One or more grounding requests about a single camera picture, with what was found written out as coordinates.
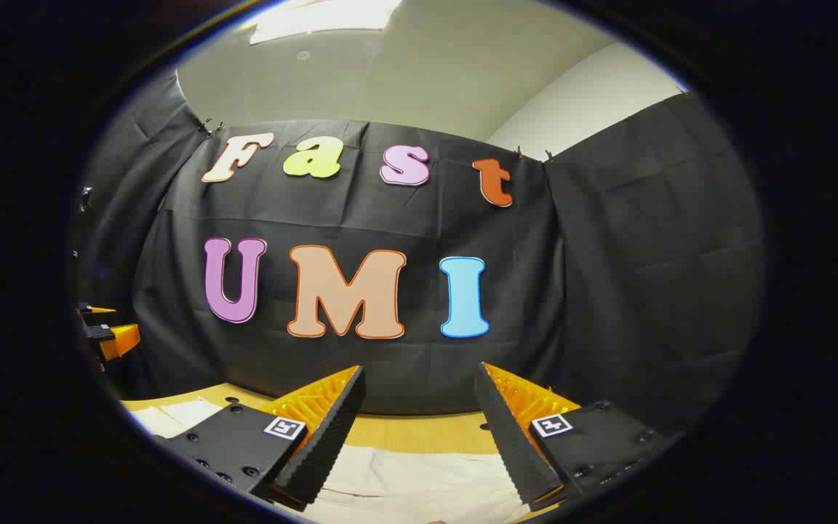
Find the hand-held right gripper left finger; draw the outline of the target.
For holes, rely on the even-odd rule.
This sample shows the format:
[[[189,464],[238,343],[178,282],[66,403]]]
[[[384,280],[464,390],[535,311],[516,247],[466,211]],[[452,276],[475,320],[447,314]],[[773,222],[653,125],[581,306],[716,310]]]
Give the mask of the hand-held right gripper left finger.
[[[175,437],[153,440],[237,490],[306,507],[335,466],[365,392],[363,366],[349,366],[260,409],[232,402]]]

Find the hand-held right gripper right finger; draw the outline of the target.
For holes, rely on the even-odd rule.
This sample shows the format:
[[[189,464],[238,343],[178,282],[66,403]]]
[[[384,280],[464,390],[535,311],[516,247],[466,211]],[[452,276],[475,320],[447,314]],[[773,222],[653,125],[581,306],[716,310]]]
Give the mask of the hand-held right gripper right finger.
[[[681,439],[606,400],[578,405],[488,362],[479,407],[523,504],[582,503],[612,490]]]

